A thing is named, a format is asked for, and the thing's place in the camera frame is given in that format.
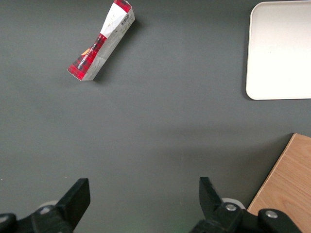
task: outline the wooden board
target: wooden board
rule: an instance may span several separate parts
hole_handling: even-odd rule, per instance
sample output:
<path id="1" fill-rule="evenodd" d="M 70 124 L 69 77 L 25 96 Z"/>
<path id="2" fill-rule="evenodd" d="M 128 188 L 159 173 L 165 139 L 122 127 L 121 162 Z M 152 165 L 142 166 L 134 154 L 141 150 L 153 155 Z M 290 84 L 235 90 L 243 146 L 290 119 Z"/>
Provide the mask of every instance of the wooden board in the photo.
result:
<path id="1" fill-rule="evenodd" d="M 311 233 L 311 138 L 295 133 L 256 194 L 248 211 L 285 212 L 303 233 Z"/>

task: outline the dark gray surface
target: dark gray surface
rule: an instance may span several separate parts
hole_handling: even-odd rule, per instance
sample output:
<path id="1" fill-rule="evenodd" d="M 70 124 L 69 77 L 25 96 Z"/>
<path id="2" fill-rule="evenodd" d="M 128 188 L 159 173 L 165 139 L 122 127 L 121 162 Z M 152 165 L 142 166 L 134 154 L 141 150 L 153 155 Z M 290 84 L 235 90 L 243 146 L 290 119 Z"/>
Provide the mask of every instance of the dark gray surface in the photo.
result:
<path id="1" fill-rule="evenodd" d="M 67 67 L 110 0 L 0 1 L 0 212 L 24 217 L 89 177 L 77 233 L 186 233 L 200 176 L 246 206 L 310 100 L 245 93 L 259 0 L 131 0 L 137 21 L 93 82 Z"/>

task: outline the red and white box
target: red and white box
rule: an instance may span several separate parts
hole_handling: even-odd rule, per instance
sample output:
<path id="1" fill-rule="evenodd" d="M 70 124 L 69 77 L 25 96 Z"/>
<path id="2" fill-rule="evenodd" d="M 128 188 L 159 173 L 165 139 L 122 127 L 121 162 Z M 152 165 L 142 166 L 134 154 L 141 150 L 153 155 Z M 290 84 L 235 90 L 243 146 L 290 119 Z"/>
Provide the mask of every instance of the red and white box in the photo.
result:
<path id="1" fill-rule="evenodd" d="M 93 80 L 134 20 L 132 6 L 114 0 L 94 45 L 69 66 L 69 73 L 81 81 Z"/>

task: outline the white tray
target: white tray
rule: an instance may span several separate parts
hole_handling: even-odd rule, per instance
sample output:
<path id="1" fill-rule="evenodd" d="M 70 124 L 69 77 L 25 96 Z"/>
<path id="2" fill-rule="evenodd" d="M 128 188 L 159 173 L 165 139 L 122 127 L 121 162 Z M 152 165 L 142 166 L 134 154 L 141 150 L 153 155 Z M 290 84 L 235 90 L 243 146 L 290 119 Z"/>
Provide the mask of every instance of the white tray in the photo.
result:
<path id="1" fill-rule="evenodd" d="M 246 92 L 254 100 L 311 98 L 311 0 L 255 6 Z"/>

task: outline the bolt head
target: bolt head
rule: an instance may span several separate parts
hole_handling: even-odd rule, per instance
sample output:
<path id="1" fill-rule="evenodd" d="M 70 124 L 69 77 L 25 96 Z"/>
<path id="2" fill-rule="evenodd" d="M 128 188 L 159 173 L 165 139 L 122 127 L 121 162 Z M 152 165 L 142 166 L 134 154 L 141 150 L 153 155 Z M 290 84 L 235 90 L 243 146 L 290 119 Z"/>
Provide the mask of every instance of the bolt head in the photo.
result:
<path id="1" fill-rule="evenodd" d="M 2 217 L 0 217 L 0 223 L 4 223 L 8 219 L 9 219 L 8 215 L 2 216 Z"/>
<path id="2" fill-rule="evenodd" d="M 237 210 L 237 207 L 233 204 L 227 204 L 225 206 L 225 208 L 228 210 L 228 211 L 236 211 Z"/>
<path id="3" fill-rule="evenodd" d="M 266 215 L 270 218 L 277 218 L 277 213 L 272 210 L 267 210 Z"/>
<path id="4" fill-rule="evenodd" d="M 44 206 L 44 207 L 42 207 L 41 209 L 39 209 L 39 213 L 40 213 L 41 215 L 44 215 L 44 214 L 48 213 L 50 210 L 51 210 L 51 207 L 49 207 L 49 206 Z"/>

